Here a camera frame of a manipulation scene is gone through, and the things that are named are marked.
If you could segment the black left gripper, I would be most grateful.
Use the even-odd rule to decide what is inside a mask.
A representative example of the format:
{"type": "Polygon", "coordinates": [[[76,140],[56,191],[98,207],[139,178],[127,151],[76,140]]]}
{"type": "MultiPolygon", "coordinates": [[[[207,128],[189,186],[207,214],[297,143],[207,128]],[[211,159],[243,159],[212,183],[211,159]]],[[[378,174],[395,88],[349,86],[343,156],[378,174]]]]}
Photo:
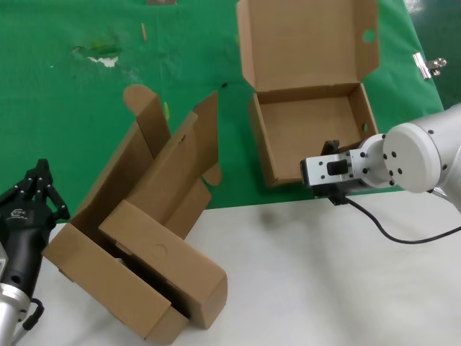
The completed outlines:
{"type": "Polygon", "coordinates": [[[34,294],[42,264],[42,251],[49,243],[50,232],[58,220],[68,220],[70,213],[53,186],[47,160],[39,159],[24,178],[1,195],[1,240],[8,261],[1,282],[34,294]],[[55,212],[47,206],[54,205],[55,212]]]}

